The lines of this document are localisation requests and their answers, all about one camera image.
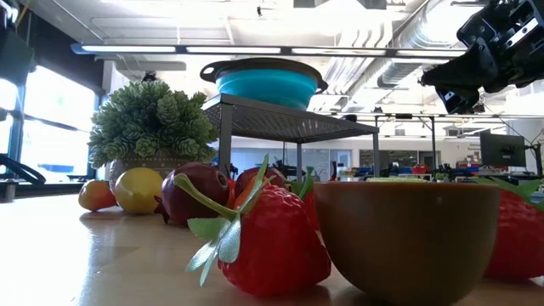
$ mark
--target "potted plant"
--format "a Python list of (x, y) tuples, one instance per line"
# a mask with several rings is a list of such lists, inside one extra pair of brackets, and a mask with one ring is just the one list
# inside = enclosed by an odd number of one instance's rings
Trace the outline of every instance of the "potted plant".
[(446, 178), (446, 176), (445, 176), (445, 174), (443, 174), (443, 173), (436, 173), (436, 174), (434, 175), (434, 179), (436, 179), (436, 181), (437, 181), (438, 183), (443, 183), (443, 182), (445, 181), (445, 178)]
[(207, 162), (215, 150), (207, 144), (218, 132), (201, 107), (206, 95), (189, 98), (162, 81), (131, 82), (117, 89), (93, 115), (90, 162), (110, 162), (110, 187), (132, 167), (149, 167), (166, 177), (186, 162)]

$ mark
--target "metal rack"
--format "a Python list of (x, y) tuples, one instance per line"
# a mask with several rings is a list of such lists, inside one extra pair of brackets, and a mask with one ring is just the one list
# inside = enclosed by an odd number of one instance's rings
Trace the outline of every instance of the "metal rack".
[(231, 137), (285, 141), (297, 144), (297, 181), (302, 180), (302, 144), (372, 134), (374, 164), (379, 165), (379, 127), (349, 122), (309, 111), (220, 94), (203, 106), (210, 122), (219, 129), (219, 169), (230, 168)]

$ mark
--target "apple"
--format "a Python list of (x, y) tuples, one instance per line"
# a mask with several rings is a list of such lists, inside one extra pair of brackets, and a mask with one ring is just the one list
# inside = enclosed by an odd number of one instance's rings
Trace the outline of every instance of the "apple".
[(117, 205), (116, 198), (111, 193), (108, 184), (95, 179), (91, 179), (83, 185), (79, 190), (77, 201), (81, 207), (91, 212)]
[(173, 183), (173, 178), (184, 173), (195, 188), (204, 196), (223, 206), (229, 201), (229, 185), (227, 178), (215, 167), (201, 162), (190, 162), (173, 170), (162, 182), (162, 205), (166, 215), (165, 221), (187, 226), (190, 218), (215, 218), (216, 212), (202, 205), (192, 196)]
[[(244, 171), (238, 179), (236, 180), (236, 187), (235, 187), (235, 195), (238, 197), (242, 191), (246, 188), (246, 186), (251, 182), (253, 177), (257, 175), (258, 167), (247, 169)], [(264, 174), (265, 178), (269, 178), (271, 176), (275, 175), (275, 178), (270, 181), (272, 185), (276, 185), (281, 188), (286, 188), (286, 178), (281, 174), (281, 172), (273, 167), (269, 167), (266, 169), (266, 173)]]

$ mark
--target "desk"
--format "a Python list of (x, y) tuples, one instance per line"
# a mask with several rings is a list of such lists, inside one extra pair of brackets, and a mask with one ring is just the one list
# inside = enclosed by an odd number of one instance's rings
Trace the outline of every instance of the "desk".
[[(376, 305), (335, 269), (297, 297), (257, 300), (238, 292), (217, 268), (200, 288), (199, 274), (184, 268), (201, 245), (161, 216), (130, 217), (117, 208), (87, 213), (74, 195), (2, 204), (0, 305)], [(456, 306), (542, 306), (544, 281), (536, 283), (482, 282)]]

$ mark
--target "pot handle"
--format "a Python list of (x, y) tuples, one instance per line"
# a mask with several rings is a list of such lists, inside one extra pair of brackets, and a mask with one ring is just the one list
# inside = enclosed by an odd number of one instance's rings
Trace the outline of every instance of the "pot handle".
[(205, 65), (201, 70), (201, 79), (207, 82), (215, 83), (215, 76), (217, 75), (217, 70), (225, 66), (229, 61), (223, 60), (219, 62), (213, 62), (208, 65)]
[(315, 94), (323, 94), (323, 92), (326, 91), (329, 88), (329, 84), (327, 82), (323, 81), (323, 79), (320, 79), (317, 82), (317, 88), (319, 90)]

